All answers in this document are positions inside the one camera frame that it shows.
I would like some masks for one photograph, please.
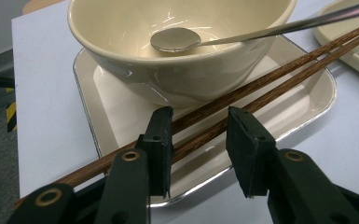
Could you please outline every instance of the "ceramic bowl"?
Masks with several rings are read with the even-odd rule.
[[[150,46],[155,32],[185,27],[202,41],[286,23],[296,0],[71,0],[74,37],[104,70],[160,105],[198,105],[233,91],[265,55],[273,37],[185,53]]]

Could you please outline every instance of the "metal spoon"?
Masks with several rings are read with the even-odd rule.
[[[257,39],[271,35],[287,34],[315,26],[326,25],[336,21],[343,21],[359,16],[359,5],[347,7],[342,10],[324,14],[308,20],[294,21],[284,25],[271,27],[247,35],[237,35],[229,38],[217,39],[201,43],[200,36],[187,28],[171,28],[155,33],[150,38],[154,49],[165,52],[181,52],[200,46],[229,44],[250,39]]]

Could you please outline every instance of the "table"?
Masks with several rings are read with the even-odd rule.
[[[290,21],[331,2],[298,0]],[[12,21],[21,197],[98,158],[72,71],[81,46],[66,24],[67,6]],[[311,30],[287,37],[307,51],[319,46]],[[332,182],[359,193],[359,73],[342,62],[328,68],[338,84],[333,108],[278,148],[304,151]],[[152,223],[271,223],[266,201],[245,199],[230,172],[179,203],[153,208]]]

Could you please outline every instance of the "tray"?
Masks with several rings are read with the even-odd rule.
[[[304,51],[298,46],[282,36],[277,36],[249,81],[303,54]],[[146,102],[128,91],[123,84],[98,66],[86,50],[81,50],[77,55],[74,73],[100,156],[127,145],[137,139],[139,134],[145,133],[151,114],[159,105]],[[276,85],[278,83],[272,83],[235,105],[244,106]],[[322,116],[335,99],[336,83],[330,72],[324,69],[257,111],[255,116],[277,141],[280,141]],[[175,108],[173,119],[193,109]],[[227,110],[221,110],[176,134],[173,143],[177,145],[194,132],[211,126],[226,115]],[[221,134],[173,165],[171,199],[152,197],[152,206],[177,202],[230,169],[231,162],[225,150],[225,134]]]
[[[359,0],[338,0],[322,8],[321,11],[319,11],[319,14],[325,14],[331,11],[340,10],[355,4],[359,4]],[[319,43],[324,45],[334,40],[335,38],[356,29],[357,27],[359,27],[359,18],[320,26],[313,29],[313,33]],[[359,72],[359,46],[342,56],[340,59]]]

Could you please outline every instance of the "wooden chopstick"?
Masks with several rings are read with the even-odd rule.
[[[343,35],[336,40],[333,40],[332,42],[308,53],[300,58],[264,75],[261,78],[258,78],[255,81],[252,81],[246,85],[244,85],[241,88],[238,88],[237,90],[224,95],[217,100],[204,105],[200,107],[199,109],[194,110],[193,112],[190,112],[189,114],[181,117],[180,119],[177,119],[173,122],[173,134],[179,133],[183,131],[185,128],[199,122],[200,120],[203,120],[207,118],[208,116],[214,114],[215,112],[235,103],[236,101],[242,99],[243,97],[249,95],[250,93],[257,91],[264,86],[270,84],[271,82],[277,80],[280,77],[285,76],[287,73],[292,72],[302,65],[309,63],[318,57],[326,54],[327,52],[336,49],[338,47],[343,46],[345,43],[347,43],[349,40],[354,39],[355,37],[359,36],[359,28],[347,33],[346,35]],[[340,56],[345,54],[346,52],[350,51],[354,47],[359,45],[359,37],[354,39],[353,41],[349,42],[348,44],[344,45],[342,48],[335,50],[332,54],[329,56],[326,56],[318,63],[315,63],[308,67],[303,72],[297,74],[296,76],[286,80],[283,84],[279,85],[272,91],[267,92],[263,96],[259,97],[255,101],[253,101],[251,104],[245,106],[244,108],[247,109],[250,112],[255,112],[262,106],[268,104],[269,102],[273,101],[274,99],[278,98],[280,95],[285,93],[286,91],[292,89],[294,86],[296,86],[298,83],[301,83],[306,78],[310,77],[315,72],[323,69],[326,67],[329,63],[335,61]],[[227,128],[227,120],[223,119],[219,122],[217,122],[212,127],[204,130],[201,133],[198,133],[196,136],[191,138],[189,141],[185,142],[183,145],[179,146],[174,153],[173,156],[173,162],[177,162],[184,158],[186,155],[190,154],[195,149],[203,146],[207,142],[211,141],[215,137],[217,137],[219,134],[223,133]],[[81,183],[84,183],[85,181],[95,177],[98,174],[101,174],[105,171],[107,171],[117,155],[119,151],[132,148],[135,144],[134,142],[131,142],[127,144],[124,147],[119,148],[118,150],[115,150],[114,152],[109,153],[108,155],[101,157],[99,160],[94,161],[74,172],[72,172],[69,175],[66,175],[57,181],[55,183],[65,183],[69,184],[72,187],[75,187]],[[16,202],[16,207],[21,204],[22,200],[18,200]]]

